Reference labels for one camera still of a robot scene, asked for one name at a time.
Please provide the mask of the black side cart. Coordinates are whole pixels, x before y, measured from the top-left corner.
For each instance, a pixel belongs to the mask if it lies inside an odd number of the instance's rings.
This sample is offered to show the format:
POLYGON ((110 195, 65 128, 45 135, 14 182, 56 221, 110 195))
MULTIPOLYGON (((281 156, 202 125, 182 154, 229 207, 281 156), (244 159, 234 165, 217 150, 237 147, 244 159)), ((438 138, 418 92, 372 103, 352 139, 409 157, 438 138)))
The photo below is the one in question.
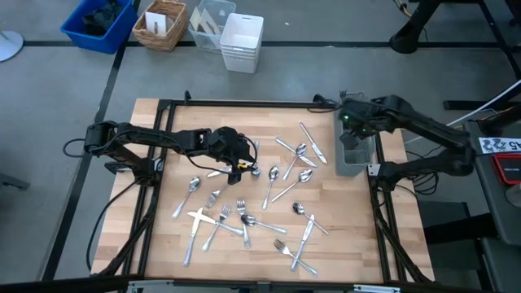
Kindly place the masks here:
POLYGON ((494 236, 480 240, 493 289, 521 293, 521 208, 507 200, 507 187, 500 182, 490 155, 480 154, 475 170, 496 230, 494 236))

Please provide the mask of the white plastic bin stack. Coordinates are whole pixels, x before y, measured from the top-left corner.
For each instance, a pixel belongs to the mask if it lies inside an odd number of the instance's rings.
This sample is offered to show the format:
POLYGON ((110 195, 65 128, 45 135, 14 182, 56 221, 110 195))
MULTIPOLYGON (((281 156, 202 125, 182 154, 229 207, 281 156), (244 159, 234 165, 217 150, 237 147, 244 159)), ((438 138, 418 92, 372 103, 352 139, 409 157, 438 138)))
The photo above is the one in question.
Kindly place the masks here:
POLYGON ((221 35, 221 55, 229 71, 256 71, 260 57, 264 18, 257 15, 231 13, 221 35))

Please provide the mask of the red-framed tablet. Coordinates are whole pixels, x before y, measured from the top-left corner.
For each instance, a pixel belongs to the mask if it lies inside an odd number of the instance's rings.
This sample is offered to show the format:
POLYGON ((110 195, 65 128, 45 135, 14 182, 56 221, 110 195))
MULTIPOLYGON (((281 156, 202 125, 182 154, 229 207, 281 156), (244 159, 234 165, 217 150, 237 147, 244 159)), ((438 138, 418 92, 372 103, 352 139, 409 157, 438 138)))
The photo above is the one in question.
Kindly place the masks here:
POLYGON ((495 154, 492 156, 492 162, 503 185, 521 184, 521 154, 495 154))

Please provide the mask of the clear plastic bin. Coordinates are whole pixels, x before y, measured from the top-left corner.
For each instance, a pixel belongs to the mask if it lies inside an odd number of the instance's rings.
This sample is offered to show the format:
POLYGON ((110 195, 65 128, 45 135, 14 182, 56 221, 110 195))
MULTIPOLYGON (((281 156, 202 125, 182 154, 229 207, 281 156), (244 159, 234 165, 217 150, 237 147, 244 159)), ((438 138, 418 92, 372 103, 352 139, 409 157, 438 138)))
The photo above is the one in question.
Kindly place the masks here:
MULTIPOLYGON (((204 9, 206 9, 209 12, 211 17, 214 19, 219 29, 221 30, 221 35, 224 31, 225 23, 228 19, 228 16, 231 13, 234 13, 236 10, 236 4, 228 0, 201 0, 197 7, 199 8, 201 14, 203 13, 204 9)), ((199 50, 206 51, 209 53, 221 53, 221 35, 207 34, 205 31, 203 31, 203 28, 201 26, 199 26, 197 32, 193 31, 190 27, 190 23, 188 26, 188 30, 194 39, 196 47, 199 50)))

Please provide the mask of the blue plastic bin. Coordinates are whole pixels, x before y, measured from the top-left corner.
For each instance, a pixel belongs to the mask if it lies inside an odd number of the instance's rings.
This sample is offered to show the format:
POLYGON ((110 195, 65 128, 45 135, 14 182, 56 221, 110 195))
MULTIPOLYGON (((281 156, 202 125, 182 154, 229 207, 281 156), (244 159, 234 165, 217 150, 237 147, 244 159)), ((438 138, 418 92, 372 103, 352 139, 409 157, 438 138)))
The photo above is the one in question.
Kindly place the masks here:
POLYGON ((115 54, 138 20, 133 0, 115 1, 121 6, 121 12, 102 36, 87 34, 82 17, 96 9, 101 9, 109 3, 109 0, 82 0, 60 27, 61 32, 65 33, 74 45, 82 49, 115 54))

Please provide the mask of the grey mesh cutlery caddy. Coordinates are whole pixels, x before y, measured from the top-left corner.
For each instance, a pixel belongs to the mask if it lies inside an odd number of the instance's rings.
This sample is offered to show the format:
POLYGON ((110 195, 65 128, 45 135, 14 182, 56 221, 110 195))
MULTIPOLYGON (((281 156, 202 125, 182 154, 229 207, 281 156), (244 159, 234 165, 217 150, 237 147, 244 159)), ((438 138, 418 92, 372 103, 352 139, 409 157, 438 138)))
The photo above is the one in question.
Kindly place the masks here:
POLYGON ((374 161, 374 137, 357 138, 359 145, 355 150, 345 150, 343 143, 352 140, 341 140, 340 136, 346 130, 339 120, 334 121, 335 131, 335 171, 339 176, 355 177, 366 170, 368 164, 374 161))

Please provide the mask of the black stand foot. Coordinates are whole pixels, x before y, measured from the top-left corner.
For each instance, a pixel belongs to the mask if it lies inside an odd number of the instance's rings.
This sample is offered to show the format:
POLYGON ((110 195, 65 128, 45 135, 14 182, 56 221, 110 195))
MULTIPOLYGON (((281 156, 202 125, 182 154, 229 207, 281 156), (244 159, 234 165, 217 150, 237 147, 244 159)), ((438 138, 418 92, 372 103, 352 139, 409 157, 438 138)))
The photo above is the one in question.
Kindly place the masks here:
POLYGON ((389 39, 390 47, 401 54, 412 54, 418 49, 420 34, 436 11, 437 0, 419 0, 414 12, 409 12, 403 0, 392 0, 398 10, 408 17, 407 22, 389 39))

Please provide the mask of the grey round stand base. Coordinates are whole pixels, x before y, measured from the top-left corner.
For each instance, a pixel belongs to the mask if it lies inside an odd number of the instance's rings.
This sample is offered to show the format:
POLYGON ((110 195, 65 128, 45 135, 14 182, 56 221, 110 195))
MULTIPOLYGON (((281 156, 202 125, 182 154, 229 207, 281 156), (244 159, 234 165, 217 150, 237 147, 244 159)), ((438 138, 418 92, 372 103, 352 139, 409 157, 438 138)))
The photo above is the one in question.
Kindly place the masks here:
POLYGON ((17 55, 24 45, 23 37, 15 31, 0 31, 0 62, 17 55))

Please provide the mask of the grey metal leg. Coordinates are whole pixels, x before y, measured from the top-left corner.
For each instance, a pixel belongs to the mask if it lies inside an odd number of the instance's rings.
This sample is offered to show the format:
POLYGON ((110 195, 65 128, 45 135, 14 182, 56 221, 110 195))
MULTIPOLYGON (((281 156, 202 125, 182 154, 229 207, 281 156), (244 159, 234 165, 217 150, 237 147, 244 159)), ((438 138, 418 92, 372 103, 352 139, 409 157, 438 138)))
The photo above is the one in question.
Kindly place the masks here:
POLYGON ((8 176, 4 173, 0 173, 0 186, 11 186, 19 190, 27 190, 30 187, 30 184, 18 178, 8 176))

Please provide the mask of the black stool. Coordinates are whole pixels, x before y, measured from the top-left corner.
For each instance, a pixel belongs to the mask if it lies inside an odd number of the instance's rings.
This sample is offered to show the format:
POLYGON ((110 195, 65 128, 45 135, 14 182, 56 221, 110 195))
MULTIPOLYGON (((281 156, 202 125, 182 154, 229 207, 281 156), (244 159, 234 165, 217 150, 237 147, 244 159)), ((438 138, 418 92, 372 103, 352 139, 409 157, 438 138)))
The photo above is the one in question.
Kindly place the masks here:
POLYGON ((490 212, 471 216, 465 203, 425 201, 418 207, 427 244, 498 237, 490 212))

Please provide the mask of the black cloth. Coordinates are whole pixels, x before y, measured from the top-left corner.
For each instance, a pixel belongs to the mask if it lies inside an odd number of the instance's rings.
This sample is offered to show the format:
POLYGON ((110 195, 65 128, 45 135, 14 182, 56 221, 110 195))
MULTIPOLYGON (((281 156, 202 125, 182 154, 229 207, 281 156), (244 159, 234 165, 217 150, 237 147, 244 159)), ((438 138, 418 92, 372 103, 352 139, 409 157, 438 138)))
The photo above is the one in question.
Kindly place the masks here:
POLYGON ((85 25, 85 34, 95 37, 103 36, 122 10, 123 6, 117 0, 107 0, 102 7, 83 15, 82 22, 85 25))

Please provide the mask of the wicker basket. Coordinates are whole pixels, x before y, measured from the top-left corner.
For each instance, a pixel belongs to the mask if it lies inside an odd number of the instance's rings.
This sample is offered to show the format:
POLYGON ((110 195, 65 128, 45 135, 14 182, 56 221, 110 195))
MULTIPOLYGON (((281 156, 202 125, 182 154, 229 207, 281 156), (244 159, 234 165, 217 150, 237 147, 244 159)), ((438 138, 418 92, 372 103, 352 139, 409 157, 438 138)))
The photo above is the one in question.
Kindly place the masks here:
POLYGON ((181 39, 187 28, 187 6, 177 0, 154 0, 139 16, 132 32, 138 42, 148 49, 170 52, 181 39), (164 15, 173 21, 166 28, 164 36, 146 28, 146 13, 164 15))

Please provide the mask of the steel table knife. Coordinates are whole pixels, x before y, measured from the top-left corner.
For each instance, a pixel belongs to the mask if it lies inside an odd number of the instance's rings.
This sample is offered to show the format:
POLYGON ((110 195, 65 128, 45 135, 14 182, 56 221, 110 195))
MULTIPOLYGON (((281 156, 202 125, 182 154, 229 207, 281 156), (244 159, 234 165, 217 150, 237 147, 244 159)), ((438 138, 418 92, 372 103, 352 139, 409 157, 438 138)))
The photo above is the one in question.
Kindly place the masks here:
POLYGON ((216 176, 219 176, 219 175, 222 175, 222 174, 230 173, 231 170, 232 170, 232 168, 230 166, 227 166, 227 167, 224 167, 224 168, 219 168, 217 171, 212 171, 212 172, 208 173, 206 175, 206 177, 208 177, 208 178, 216 177, 216 176))
POLYGON ((324 165, 328 165, 326 157, 323 155, 323 153, 320 150, 320 148, 318 147, 317 143, 313 140, 310 132, 307 130, 307 128, 305 127, 305 125, 302 122, 300 122, 300 127, 304 131, 304 134, 306 135, 308 140, 311 142, 312 149, 313 149, 314 153, 316 154, 316 156, 320 159, 320 161, 324 165))
POLYGON ((194 220, 193 220, 193 224, 192 224, 191 232, 190 232, 190 239, 189 239, 187 251, 186 251, 186 254, 184 257, 184 261, 183 261, 184 267, 188 267, 190 265, 190 258, 191 258, 191 254, 193 251, 195 236, 196 236, 198 228, 199 228, 199 223, 201 222, 201 216, 203 214, 203 210, 204 210, 203 207, 199 208, 194 216, 194 220))
MULTIPOLYGON (((296 154, 296 149, 295 148, 292 148, 290 145, 288 145, 287 143, 285 143, 281 138, 275 138, 275 141, 277 143, 279 143, 280 145, 282 145, 283 147, 286 147, 288 150, 290 150, 292 153, 296 154)), ((313 168, 317 168, 318 166, 313 162, 311 161, 309 158, 307 158, 305 155, 302 155, 300 157, 300 159, 305 162, 308 166, 310 167, 313 167, 313 168)))
POLYGON ((302 254, 302 251, 304 250, 304 245, 306 244, 306 242, 312 232, 313 226, 314 226, 313 221, 314 221, 314 215, 311 215, 309 218, 308 224, 306 225, 306 228, 304 230, 302 239, 300 241, 299 249, 298 249, 297 253, 295 254, 295 259, 293 260, 293 262, 291 264, 291 271, 297 270, 297 267, 298 267, 299 261, 300 261, 300 256, 302 254))

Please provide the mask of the black front crossbar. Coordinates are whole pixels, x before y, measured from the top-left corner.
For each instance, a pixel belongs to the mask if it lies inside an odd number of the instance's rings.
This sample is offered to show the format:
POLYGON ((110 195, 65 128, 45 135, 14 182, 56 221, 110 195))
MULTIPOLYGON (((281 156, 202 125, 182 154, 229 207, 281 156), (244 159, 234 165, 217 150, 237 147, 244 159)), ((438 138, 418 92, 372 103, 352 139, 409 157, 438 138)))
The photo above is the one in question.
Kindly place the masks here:
POLYGON ((276 290, 332 290, 369 293, 503 293, 444 286, 439 283, 390 281, 383 284, 324 283, 324 282, 241 282, 189 279, 145 279, 141 275, 94 276, 38 282, 0 284, 0 293, 106 293, 124 289, 142 289, 148 286, 225 287, 258 290, 270 293, 276 290))

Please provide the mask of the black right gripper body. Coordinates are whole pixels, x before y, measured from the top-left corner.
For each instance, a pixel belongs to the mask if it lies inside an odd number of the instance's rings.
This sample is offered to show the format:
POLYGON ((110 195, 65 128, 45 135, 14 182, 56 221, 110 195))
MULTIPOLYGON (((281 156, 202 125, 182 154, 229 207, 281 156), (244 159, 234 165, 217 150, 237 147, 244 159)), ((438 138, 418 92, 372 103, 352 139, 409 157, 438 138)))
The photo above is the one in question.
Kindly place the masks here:
POLYGON ((369 137, 391 129, 391 117, 384 107, 352 99, 342 104, 339 120, 354 137, 369 137))

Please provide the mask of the white numbered label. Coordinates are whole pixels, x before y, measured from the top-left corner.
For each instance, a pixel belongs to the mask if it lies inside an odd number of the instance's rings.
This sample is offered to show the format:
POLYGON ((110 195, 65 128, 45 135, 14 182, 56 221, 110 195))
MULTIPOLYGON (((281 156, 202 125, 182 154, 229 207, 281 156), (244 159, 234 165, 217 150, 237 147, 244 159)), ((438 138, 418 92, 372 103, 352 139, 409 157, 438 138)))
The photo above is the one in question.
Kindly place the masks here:
POLYGON ((479 138, 483 154, 521 152, 521 138, 479 138))

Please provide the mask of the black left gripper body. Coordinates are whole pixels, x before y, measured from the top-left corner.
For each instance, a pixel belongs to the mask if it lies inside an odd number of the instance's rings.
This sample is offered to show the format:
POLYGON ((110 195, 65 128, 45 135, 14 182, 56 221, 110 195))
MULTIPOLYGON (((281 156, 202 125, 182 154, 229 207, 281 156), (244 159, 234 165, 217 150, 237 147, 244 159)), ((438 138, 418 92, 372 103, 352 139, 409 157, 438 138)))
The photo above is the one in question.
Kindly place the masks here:
POLYGON ((221 137, 225 140, 223 159, 227 164, 236 168, 240 160, 256 163, 256 157, 250 154, 250 146, 242 133, 231 127, 222 127, 221 137))

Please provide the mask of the grey round object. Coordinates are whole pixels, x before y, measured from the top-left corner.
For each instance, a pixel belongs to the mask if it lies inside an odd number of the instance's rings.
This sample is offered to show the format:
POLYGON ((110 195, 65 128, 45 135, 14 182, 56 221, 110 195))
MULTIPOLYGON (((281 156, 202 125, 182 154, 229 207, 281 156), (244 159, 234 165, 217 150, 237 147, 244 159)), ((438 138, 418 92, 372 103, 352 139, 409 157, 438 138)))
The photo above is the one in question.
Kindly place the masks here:
POLYGON ((505 192, 506 200, 514 207, 521 208, 521 183, 510 187, 505 192))

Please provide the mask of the white card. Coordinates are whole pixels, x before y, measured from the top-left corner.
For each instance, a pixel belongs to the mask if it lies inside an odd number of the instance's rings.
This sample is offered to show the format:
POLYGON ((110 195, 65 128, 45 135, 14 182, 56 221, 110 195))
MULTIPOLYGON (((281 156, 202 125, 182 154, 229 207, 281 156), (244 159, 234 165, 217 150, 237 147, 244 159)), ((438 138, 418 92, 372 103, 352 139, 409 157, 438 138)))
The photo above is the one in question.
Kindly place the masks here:
POLYGON ((147 31, 159 36, 165 36, 167 32, 167 17, 166 15, 145 12, 145 21, 147 31))

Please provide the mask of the black floor stand frame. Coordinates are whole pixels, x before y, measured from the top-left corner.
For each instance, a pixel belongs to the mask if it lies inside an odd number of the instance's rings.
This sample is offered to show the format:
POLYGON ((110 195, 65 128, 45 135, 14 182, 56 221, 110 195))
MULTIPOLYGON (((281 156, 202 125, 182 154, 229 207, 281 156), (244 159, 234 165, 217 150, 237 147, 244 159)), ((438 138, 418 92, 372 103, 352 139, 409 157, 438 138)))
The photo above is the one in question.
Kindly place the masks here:
MULTIPOLYGON (((506 3, 510 13, 512 14, 512 19, 509 21, 509 26, 521 25, 521 0, 501 1, 506 3)), ((514 48, 514 46, 510 46, 507 44, 507 41, 503 37, 501 30, 497 25, 497 22, 492 16, 492 12, 488 9, 484 0, 475 0, 475 2, 479 5, 481 11, 483 12, 484 18, 486 19, 488 26, 496 39, 496 43, 498 44, 499 49, 506 57, 508 64, 510 65, 514 73, 514 77, 517 80, 521 81, 521 67, 517 64, 513 56, 513 53, 516 51, 516 49, 514 48)), ((492 101, 490 99, 489 103, 485 101, 475 100, 445 100, 443 101, 443 107, 445 110, 453 111, 481 111, 483 109, 502 111, 508 109, 509 107, 517 106, 518 104, 520 104, 520 102, 513 102, 513 99, 519 94, 521 94, 521 85, 515 85, 512 90, 508 90, 506 94, 499 97, 497 100, 492 101)))

